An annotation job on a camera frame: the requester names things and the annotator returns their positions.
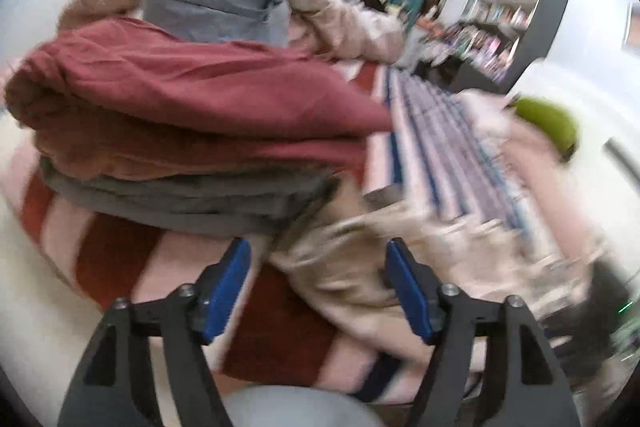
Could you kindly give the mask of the cream patterned pajama pant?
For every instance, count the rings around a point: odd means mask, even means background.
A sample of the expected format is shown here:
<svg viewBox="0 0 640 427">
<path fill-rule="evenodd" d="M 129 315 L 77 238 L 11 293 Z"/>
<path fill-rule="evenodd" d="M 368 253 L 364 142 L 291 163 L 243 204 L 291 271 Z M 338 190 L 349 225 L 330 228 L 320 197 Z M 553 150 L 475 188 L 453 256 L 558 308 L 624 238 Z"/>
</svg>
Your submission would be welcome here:
<svg viewBox="0 0 640 427">
<path fill-rule="evenodd" d="M 393 289 L 383 281 L 385 247 L 400 236 L 416 261 L 473 298 L 523 297 L 535 317 L 585 300 L 591 261 L 572 261 L 552 239 L 533 197 L 518 193 L 522 231 L 499 220 L 449 222 L 383 188 L 368 195 L 345 179 L 299 240 L 272 263 L 294 291 L 344 333 L 398 357 L 425 361 L 430 350 L 413 334 Z"/>
</svg>

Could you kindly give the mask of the grey folded garment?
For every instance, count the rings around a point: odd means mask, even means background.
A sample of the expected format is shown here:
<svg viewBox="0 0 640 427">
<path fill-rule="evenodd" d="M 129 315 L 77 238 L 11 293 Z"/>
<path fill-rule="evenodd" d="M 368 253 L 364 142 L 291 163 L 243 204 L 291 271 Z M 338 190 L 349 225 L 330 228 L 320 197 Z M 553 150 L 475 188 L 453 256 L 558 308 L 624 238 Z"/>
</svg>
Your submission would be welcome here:
<svg viewBox="0 0 640 427">
<path fill-rule="evenodd" d="M 299 169 L 168 176 L 129 181 L 78 180 L 41 158 L 44 184 L 94 212 L 169 231 L 213 237 L 277 235 L 336 187 L 329 173 Z"/>
</svg>

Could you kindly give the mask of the pink striped pillow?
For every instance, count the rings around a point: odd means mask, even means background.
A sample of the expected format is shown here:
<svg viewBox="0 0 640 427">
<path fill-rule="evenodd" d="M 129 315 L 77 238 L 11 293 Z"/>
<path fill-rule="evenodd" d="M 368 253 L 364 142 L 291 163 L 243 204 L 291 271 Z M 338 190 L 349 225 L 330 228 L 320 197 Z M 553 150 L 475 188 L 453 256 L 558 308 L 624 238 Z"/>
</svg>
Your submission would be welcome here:
<svg viewBox="0 0 640 427">
<path fill-rule="evenodd" d="M 597 229 L 580 209 L 577 192 L 561 172 L 560 153 L 548 135 L 516 115 L 505 96 L 470 89 L 456 99 L 474 131 L 495 140 L 564 257 L 572 261 L 599 257 L 602 242 Z"/>
</svg>

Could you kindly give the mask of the striped plush bed blanket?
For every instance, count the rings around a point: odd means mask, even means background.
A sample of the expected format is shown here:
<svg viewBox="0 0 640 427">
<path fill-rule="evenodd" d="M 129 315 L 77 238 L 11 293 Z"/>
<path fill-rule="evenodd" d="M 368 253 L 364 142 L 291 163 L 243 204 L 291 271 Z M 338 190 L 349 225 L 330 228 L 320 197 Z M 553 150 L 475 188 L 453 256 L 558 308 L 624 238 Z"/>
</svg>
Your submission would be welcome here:
<svg viewBox="0 0 640 427">
<path fill-rule="evenodd" d="M 254 384 L 350 392 L 367 402 L 416 396 L 433 350 L 382 279 L 385 245 L 478 299 L 522 296 L 542 317 L 573 236 L 560 222 L 560 155 L 501 96 L 451 95 L 386 66 L 340 65 L 390 106 L 357 176 L 303 231 L 252 238 L 252 266 L 230 326 L 206 349 L 217 373 Z"/>
</svg>

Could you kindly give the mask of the green plush toy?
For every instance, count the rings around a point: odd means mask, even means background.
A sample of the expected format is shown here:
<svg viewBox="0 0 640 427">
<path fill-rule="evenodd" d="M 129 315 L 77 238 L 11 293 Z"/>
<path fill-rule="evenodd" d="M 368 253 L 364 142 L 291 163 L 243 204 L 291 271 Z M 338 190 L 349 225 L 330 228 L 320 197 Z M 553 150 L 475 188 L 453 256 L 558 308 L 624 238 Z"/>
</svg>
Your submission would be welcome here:
<svg viewBox="0 0 640 427">
<path fill-rule="evenodd" d="M 580 128 L 568 109 L 545 98 L 521 95 L 514 98 L 509 106 L 516 116 L 548 136 L 563 162 L 572 159 L 579 147 Z"/>
</svg>

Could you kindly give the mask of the white bed headboard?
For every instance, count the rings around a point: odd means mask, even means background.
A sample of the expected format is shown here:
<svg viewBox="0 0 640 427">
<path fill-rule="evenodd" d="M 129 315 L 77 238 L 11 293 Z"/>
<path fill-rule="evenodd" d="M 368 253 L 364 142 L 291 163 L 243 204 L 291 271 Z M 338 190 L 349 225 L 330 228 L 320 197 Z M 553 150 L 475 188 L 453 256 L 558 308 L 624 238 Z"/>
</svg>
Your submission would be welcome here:
<svg viewBox="0 0 640 427">
<path fill-rule="evenodd" d="M 529 64 L 512 91 L 559 104 L 577 120 L 578 152 L 568 170 L 578 202 L 611 244 L 624 279 L 637 289 L 639 185 L 605 147 L 615 142 L 634 167 L 639 166 L 639 132 L 625 120 L 631 104 L 602 83 L 548 60 Z"/>
</svg>

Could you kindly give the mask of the maroon folded garment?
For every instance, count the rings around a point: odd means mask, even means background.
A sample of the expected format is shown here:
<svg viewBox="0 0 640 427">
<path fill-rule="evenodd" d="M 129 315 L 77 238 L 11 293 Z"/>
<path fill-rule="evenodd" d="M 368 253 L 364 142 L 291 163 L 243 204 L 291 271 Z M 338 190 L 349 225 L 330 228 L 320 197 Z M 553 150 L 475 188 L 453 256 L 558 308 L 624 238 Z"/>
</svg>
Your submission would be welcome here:
<svg viewBox="0 0 640 427">
<path fill-rule="evenodd" d="M 67 176 L 357 165 L 392 117 L 325 62 L 250 41 L 187 42 L 128 17 L 62 31 L 21 60 L 6 106 Z"/>
</svg>

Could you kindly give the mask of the dark bookshelf with items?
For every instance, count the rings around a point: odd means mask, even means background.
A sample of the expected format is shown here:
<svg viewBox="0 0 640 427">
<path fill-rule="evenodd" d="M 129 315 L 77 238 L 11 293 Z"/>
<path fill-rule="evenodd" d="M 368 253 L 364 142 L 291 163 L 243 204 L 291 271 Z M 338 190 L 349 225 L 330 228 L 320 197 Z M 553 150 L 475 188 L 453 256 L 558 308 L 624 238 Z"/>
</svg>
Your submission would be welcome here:
<svg viewBox="0 0 640 427">
<path fill-rule="evenodd" d="M 568 0 L 469 0 L 460 20 L 431 40 L 413 69 L 450 92 L 506 94 L 548 55 Z"/>
</svg>

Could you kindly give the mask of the blue denim folded garment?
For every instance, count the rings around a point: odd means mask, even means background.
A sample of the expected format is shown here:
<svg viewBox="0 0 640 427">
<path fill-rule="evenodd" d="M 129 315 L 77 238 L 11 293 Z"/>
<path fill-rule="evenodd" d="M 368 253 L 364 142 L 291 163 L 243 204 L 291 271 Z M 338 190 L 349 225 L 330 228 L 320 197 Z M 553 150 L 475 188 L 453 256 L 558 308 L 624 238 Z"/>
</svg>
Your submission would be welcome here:
<svg viewBox="0 0 640 427">
<path fill-rule="evenodd" d="M 286 0 L 143 0 L 142 20 L 186 41 L 288 46 Z"/>
</svg>

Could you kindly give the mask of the pink striped duvet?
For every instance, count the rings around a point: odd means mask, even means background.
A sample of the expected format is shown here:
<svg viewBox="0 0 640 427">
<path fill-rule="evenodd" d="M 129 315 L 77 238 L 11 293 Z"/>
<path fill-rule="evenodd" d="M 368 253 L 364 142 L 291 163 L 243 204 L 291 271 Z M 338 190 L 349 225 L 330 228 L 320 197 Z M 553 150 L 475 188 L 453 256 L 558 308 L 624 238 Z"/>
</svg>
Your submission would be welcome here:
<svg viewBox="0 0 640 427">
<path fill-rule="evenodd" d="M 291 12 L 288 43 L 296 49 L 340 60 L 365 58 L 395 63 L 405 45 L 401 22 L 362 0 L 284 0 Z M 142 0 L 70 0 L 58 30 L 74 29 L 115 15 L 130 15 Z"/>
</svg>

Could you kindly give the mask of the framed wall picture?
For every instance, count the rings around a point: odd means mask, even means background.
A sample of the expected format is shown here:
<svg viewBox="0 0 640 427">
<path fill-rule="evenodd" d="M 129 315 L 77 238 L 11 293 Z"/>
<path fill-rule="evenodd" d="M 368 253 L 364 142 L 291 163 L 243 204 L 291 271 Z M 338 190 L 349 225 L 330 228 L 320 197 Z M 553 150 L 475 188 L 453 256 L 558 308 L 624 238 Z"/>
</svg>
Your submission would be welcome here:
<svg viewBox="0 0 640 427">
<path fill-rule="evenodd" d="M 640 3 L 633 3 L 627 13 L 624 32 L 624 47 L 635 54 L 640 53 Z"/>
</svg>

